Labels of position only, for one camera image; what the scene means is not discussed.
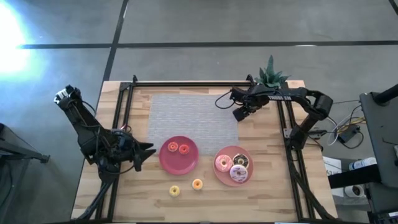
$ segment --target donut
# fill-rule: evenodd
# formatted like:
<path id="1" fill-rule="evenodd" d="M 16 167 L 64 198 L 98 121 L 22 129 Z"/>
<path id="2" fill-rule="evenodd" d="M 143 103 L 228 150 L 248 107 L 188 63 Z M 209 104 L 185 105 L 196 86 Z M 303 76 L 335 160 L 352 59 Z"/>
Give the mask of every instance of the donut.
<path id="1" fill-rule="evenodd" d="M 203 187 L 203 182 L 200 179 L 196 179 L 192 182 L 192 187 L 195 190 L 200 190 Z"/>
<path id="2" fill-rule="evenodd" d="M 177 197 L 180 195 L 180 188 L 176 185 L 173 185 L 170 190 L 169 190 L 169 194 L 171 197 Z"/>
<path id="3" fill-rule="evenodd" d="M 239 165 L 244 166 L 245 168 L 248 168 L 249 159 L 244 154 L 238 154 L 238 155 L 234 156 L 233 163 L 234 163 L 234 165 L 238 165 L 239 164 Z"/>
<path id="4" fill-rule="evenodd" d="M 221 172 L 228 172 L 232 167 L 232 159 L 227 155 L 219 155 L 216 159 L 216 168 Z"/>
<path id="5" fill-rule="evenodd" d="M 178 144 L 176 142 L 170 142 L 167 146 L 170 152 L 175 152 L 178 149 Z"/>
<path id="6" fill-rule="evenodd" d="M 243 183 L 248 178 L 248 170 L 242 165 L 234 165 L 229 171 L 231 178 L 239 183 Z"/>
<path id="7" fill-rule="evenodd" d="M 187 146 L 187 145 L 181 145 L 179 151 L 180 151 L 180 153 L 183 154 L 183 155 L 188 154 L 188 152 L 189 152 L 189 146 Z"/>

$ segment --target pink frosted donut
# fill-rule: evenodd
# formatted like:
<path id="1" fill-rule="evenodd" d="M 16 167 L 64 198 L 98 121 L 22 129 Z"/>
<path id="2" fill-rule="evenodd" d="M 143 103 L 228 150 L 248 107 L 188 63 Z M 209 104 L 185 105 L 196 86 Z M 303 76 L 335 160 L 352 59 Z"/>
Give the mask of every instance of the pink frosted donut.
<path id="1" fill-rule="evenodd" d="M 234 165 L 229 171 L 231 178 L 239 183 L 243 183 L 248 178 L 248 170 L 242 165 Z"/>
<path id="2" fill-rule="evenodd" d="M 216 168 L 221 172 L 228 172 L 232 165 L 232 159 L 227 155 L 219 155 L 216 159 Z"/>

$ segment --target gray mat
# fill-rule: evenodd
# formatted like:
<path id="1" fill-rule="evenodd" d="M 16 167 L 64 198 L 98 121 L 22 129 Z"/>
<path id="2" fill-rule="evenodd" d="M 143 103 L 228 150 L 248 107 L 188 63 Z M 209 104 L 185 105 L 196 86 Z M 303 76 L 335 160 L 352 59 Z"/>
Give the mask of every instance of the gray mat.
<path id="1" fill-rule="evenodd" d="M 214 102 L 220 95 L 162 94 L 152 97 L 147 141 L 160 149 L 173 136 L 186 136 L 198 146 L 199 154 L 214 156 L 220 149 L 238 145 L 238 123 L 232 111 Z M 218 102 L 230 105 L 229 96 Z"/>

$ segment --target gray floor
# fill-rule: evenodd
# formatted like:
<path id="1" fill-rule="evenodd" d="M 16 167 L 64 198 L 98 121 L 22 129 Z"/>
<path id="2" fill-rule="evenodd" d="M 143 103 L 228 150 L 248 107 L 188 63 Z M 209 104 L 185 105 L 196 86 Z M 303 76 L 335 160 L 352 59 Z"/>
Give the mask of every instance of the gray floor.
<path id="1" fill-rule="evenodd" d="M 122 0 L 0 2 L 0 123 L 51 155 L 30 163 L 8 223 L 48 223 L 70 217 L 83 156 L 54 94 L 72 84 L 96 106 L 109 49 L 14 50 L 12 44 L 111 43 Z M 216 41 L 398 40 L 398 15 L 388 0 L 131 0 L 121 43 Z M 304 79 L 335 101 L 398 82 L 398 46 L 118 49 L 110 80 L 242 80 L 270 55 L 275 69 Z M 357 103 L 335 105 L 340 120 Z M 319 127 L 330 128 L 327 122 Z M 372 155 L 369 138 L 347 150 L 321 141 L 324 155 Z M 339 216 L 360 215 L 339 207 Z"/>

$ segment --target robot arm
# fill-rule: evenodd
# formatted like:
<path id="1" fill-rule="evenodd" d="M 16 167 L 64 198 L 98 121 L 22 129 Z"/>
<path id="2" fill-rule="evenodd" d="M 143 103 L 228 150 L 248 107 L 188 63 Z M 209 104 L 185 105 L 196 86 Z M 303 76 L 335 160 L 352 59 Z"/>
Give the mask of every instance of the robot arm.
<path id="1" fill-rule="evenodd" d="M 307 99 L 307 96 L 315 98 L 314 104 Z M 237 121 L 242 121 L 245 117 L 255 113 L 262 106 L 268 104 L 270 100 L 294 101 L 300 104 L 308 113 L 302 124 L 292 128 L 288 145 L 292 149 L 303 149 L 308 138 L 308 132 L 316 122 L 328 117 L 333 100 L 319 91 L 311 91 L 306 88 L 293 89 L 273 89 L 262 84 L 252 82 L 252 87 L 242 90 L 232 87 L 230 99 L 240 103 L 241 107 L 235 109 L 233 114 Z"/>
<path id="2" fill-rule="evenodd" d="M 113 181 L 120 174 L 120 162 L 134 161 L 136 171 L 142 162 L 155 153 L 151 143 L 139 142 L 120 129 L 108 130 L 83 105 L 80 90 L 68 85 L 59 91 L 54 102 L 65 112 L 78 135 L 80 151 L 90 163 L 96 163 L 103 182 Z"/>

